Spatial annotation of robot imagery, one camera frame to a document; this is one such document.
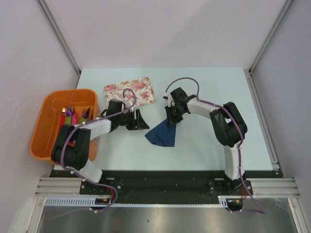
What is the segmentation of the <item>dark blue paper napkin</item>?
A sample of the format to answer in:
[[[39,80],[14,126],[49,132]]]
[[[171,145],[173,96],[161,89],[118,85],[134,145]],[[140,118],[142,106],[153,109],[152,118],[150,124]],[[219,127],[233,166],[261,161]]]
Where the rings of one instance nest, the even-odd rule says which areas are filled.
[[[174,147],[176,137],[176,125],[171,124],[167,119],[154,127],[145,138],[153,145],[160,147]]]

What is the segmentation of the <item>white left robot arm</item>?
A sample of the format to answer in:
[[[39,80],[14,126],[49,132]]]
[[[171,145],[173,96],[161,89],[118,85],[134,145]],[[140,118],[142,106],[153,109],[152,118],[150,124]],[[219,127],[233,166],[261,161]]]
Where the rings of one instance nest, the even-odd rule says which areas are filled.
[[[111,100],[102,116],[79,125],[64,124],[52,149],[51,160],[91,181],[90,188],[95,193],[104,193],[107,190],[107,181],[102,179],[102,170],[90,160],[90,142],[103,134],[113,132],[119,126],[125,126],[129,131],[149,129],[140,110],[133,108],[134,103],[131,100],[126,103]]]

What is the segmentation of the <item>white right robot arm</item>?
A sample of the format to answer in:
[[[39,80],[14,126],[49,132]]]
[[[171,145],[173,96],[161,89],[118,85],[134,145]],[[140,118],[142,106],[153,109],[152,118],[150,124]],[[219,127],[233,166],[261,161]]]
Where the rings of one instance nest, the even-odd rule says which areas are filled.
[[[242,184],[238,180],[244,174],[241,147],[247,133],[247,125],[233,102],[223,106],[200,100],[196,95],[187,95],[182,88],[177,88],[164,97],[167,126],[183,120],[184,114],[196,114],[211,120],[215,136],[224,147],[225,175],[224,189],[230,195],[237,194]]]

